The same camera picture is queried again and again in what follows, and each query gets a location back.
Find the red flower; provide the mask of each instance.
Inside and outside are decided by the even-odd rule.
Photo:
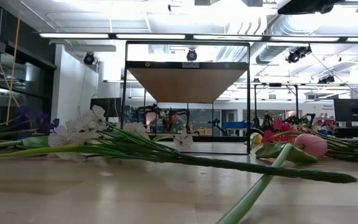
[[[281,132],[286,132],[286,131],[292,131],[292,127],[290,124],[285,123],[283,124],[283,126],[280,128]]]
[[[266,130],[264,134],[264,138],[262,139],[262,143],[266,144],[266,143],[273,143],[274,141],[277,141],[278,138],[271,138],[273,135],[274,135],[273,131]]]
[[[280,130],[283,127],[283,125],[284,125],[283,121],[280,120],[280,119],[277,119],[273,123],[273,128],[276,129],[276,130]]]
[[[296,136],[282,136],[279,138],[280,141],[292,141],[296,138]]]

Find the pipe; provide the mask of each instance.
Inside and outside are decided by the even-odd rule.
[[[312,24],[310,21],[313,21],[310,15],[280,16],[266,29],[265,35],[310,35],[321,26],[318,21]],[[289,46],[269,46],[258,42],[252,45],[250,52],[256,63],[267,65],[287,48]]]

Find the black metal frame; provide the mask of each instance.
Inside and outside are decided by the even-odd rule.
[[[53,35],[55,33],[39,33],[43,35]],[[191,42],[268,42],[268,43],[301,43],[301,44],[358,44],[358,36],[348,35],[330,35],[330,36],[308,36],[308,35],[227,35],[227,34],[153,34],[153,33],[80,33],[80,32],[66,32],[64,34],[97,34],[105,35],[106,37],[44,37],[48,39],[64,40],[64,39],[81,39],[81,40],[143,40],[143,41],[191,41]]]
[[[199,62],[198,68],[183,68],[183,62],[148,62],[148,61],[128,61],[128,45],[130,44],[180,44],[180,45],[224,45],[224,46],[242,46],[248,47],[247,51],[247,62]],[[127,70],[128,68],[179,68],[179,69],[219,69],[219,70],[227,70],[227,69],[236,69],[236,70],[246,70],[247,71],[247,108],[250,109],[250,44],[248,42],[231,42],[226,40],[217,40],[217,41],[169,41],[169,40],[129,40],[126,42],[125,47],[125,66],[124,66],[124,82],[122,86],[122,105],[121,105],[121,129],[124,127],[124,108],[126,101],[126,87],[127,87]],[[247,110],[247,122],[250,124],[250,110]],[[216,141],[229,141],[234,138],[230,137],[221,137],[221,136],[213,136],[213,127],[212,127],[212,136],[200,136],[198,138],[193,138],[194,141],[208,141],[208,142],[216,142]],[[246,153],[236,153],[235,155],[249,155],[250,154],[250,125],[247,127],[246,136],[241,138],[241,141],[244,140],[247,142]],[[188,153],[197,153],[197,154],[210,154],[210,152],[188,152]],[[224,154],[224,155],[233,155],[233,153],[225,153],[225,152],[215,152],[215,154]]]
[[[289,83],[274,83],[274,84],[280,84],[281,86],[294,86],[295,87],[295,92],[293,92],[291,90],[291,92],[295,95],[295,106],[296,106],[296,117],[299,118],[299,97],[298,97],[298,84],[289,84]],[[257,86],[269,86],[268,83],[253,83],[253,86],[254,86],[254,93],[255,93],[255,96],[254,96],[254,104],[255,104],[255,119],[258,118],[257,116],[257,98],[256,98],[256,95],[257,95],[257,92],[256,92],[256,89],[257,89]]]

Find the computer monitor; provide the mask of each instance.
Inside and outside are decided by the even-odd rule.
[[[101,106],[106,112],[106,121],[109,118],[119,118],[121,114],[121,98],[98,98],[91,99],[91,109],[93,105]]]
[[[358,121],[358,99],[334,99],[336,121]]]

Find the wooden floor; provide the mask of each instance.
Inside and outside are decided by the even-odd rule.
[[[193,149],[245,148],[240,143],[197,143]],[[261,163],[253,156],[213,157]],[[358,163],[323,159],[309,167],[358,178]],[[0,223],[215,223],[259,177],[142,161],[113,160],[102,167],[95,161],[76,164],[44,157],[0,160]],[[242,223],[358,223],[358,183],[275,177]]]

